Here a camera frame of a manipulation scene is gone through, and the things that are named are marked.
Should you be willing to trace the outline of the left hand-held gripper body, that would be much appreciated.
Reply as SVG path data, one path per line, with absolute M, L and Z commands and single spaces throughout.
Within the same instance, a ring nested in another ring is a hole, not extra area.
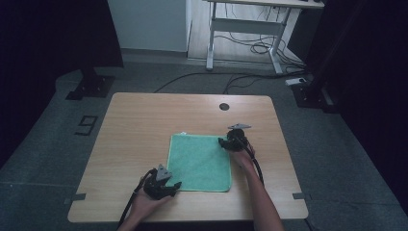
M 159 200 L 168 195 L 171 191 L 176 191 L 172 186 L 168 186 L 166 183 L 172 177 L 172 173 L 169 172 L 163 165 L 158 165 L 157 168 L 150 170 L 144 184 L 143 190 L 155 200 Z

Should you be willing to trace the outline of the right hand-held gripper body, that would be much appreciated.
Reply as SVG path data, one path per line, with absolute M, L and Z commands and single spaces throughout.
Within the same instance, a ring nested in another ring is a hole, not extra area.
M 250 128 L 250 125 L 238 123 L 228 127 L 227 139 L 229 143 L 226 145 L 229 146 L 229 150 L 241 151 L 248 146 L 248 140 L 244 133 L 245 128 Z

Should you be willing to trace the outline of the green cloth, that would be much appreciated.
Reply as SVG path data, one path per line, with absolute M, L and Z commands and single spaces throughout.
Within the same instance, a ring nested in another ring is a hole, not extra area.
M 174 134 L 170 138 L 166 183 L 181 182 L 184 192 L 228 192 L 232 185 L 229 154 L 219 145 L 218 136 Z

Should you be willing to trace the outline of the person's right hand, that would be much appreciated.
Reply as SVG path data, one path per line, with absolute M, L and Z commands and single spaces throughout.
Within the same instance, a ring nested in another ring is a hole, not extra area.
M 229 155 L 246 174 L 256 173 L 253 161 L 245 149 L 241 151 L 229 151 Z

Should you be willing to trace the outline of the person's left hand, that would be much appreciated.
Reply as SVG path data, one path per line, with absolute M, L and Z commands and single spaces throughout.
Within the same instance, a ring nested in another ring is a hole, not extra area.
M 131 221 L 141 222 L 149 217 L 159 207 L 165 205 L 172 199 L 172 196 L 166 196 L 159 200 L 152 199 L 144 190 L 138 191 L 132 202 L 129 219 Z

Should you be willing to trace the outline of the black stand base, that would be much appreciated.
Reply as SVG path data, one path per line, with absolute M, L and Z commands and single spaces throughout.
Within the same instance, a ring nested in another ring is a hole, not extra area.
M 105 98 L 115 80 L 114 76 L 99 75 L 93 67 L 80 69 L 82 80 L 74 91 L 71 91 L 66 100 L 82 100 L 84 97 Z
M 296 105 L 299 108 L 321 109 L 327 114 L 336 114 L 338 111 L 327 91 L 326 83 L 325 77 L 317 76 L 309 84 L 291 86 Z

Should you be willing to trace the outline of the white cabinet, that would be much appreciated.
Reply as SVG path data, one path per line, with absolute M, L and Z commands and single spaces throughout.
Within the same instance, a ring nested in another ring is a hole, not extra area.
M 188 51 L 191 0 L 108 0 L 123 49 Z

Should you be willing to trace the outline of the dark curtain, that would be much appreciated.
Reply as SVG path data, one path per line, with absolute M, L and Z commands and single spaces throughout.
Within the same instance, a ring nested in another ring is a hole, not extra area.
M 0 0 L 0 167 L 74 70 L 122 67 L 108 0 Z
M 408 0 L 322 0 L 306 59 L 408 215 Z

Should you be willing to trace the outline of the white frame desk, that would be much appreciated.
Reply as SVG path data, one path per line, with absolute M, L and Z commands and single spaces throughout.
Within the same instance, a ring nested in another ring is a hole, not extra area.
M 276 36 L 272 48 L 268 51 L 274 71 L 282 74 L 283 70 L 277 55 L 279 44 L 282 40 L 286 25 L 292 9 L 318 9 L 324 8 L 321 0 L 206 0 L 213 5 L 210 19 L 210 40 L 207 48 L 206 69 L 214 68 L 214 39 L 215 32 L 231 32 L 252 35 Z M 241 4 L 266 7 L 286 8 L 284 18 L 279 22 L 231 19 L 217 17 L 217 4 Z

